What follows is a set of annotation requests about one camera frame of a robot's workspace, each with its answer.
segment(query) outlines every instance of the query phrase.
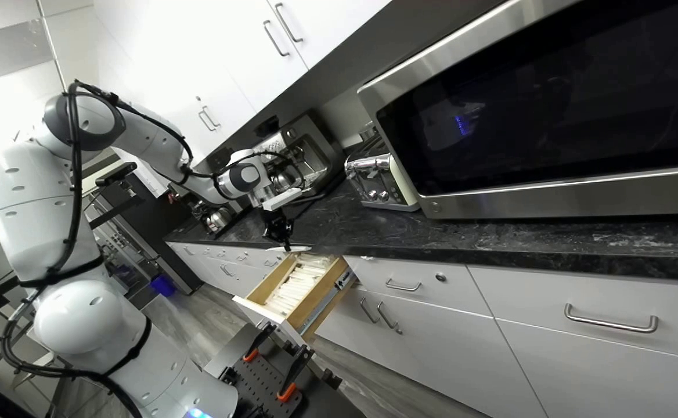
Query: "black countertop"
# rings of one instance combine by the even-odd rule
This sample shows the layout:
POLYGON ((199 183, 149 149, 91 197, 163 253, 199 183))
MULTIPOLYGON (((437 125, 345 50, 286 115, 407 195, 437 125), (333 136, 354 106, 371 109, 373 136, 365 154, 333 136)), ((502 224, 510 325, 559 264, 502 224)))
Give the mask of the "black countertop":
MULTIPOLYGON (((186 223, 166 239, 277 245, 261 239, 261 221, 254 210, 220 237, 186 223)), ((678 219, 441 223, 422 214, 365 209, 345 181, 294 221, 292 245, 337 255, 678 279, 678 219)))

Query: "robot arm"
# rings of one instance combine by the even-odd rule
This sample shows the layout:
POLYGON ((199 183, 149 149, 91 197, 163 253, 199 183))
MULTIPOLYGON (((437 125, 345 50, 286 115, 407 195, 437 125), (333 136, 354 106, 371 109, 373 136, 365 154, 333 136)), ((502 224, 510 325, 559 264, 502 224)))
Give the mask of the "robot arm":
POLYGON ((0 243, 18 282, 32 294, 34 336, 71 368, 111 378, 141 416, 198 410, 228 418, 236 408, 236 389, 194 366, 178 343, 108 282, 93 231, 73 214, 79 191, 71 187, 79 178, 71 181, 70 169, 77 166, 79 149, 91 157, 100 149, 121 147, 220 203, 261 183, 260 159, 247 154, 238 162, 253 166, 228 178, 193 174, 180 159, 186 144, 177 138, 177 129, 113 102, 113 95, 86 91, 77 97, 73 134, 70 102, 59 95, 48 102, 40 125, 0 150, 0 243))

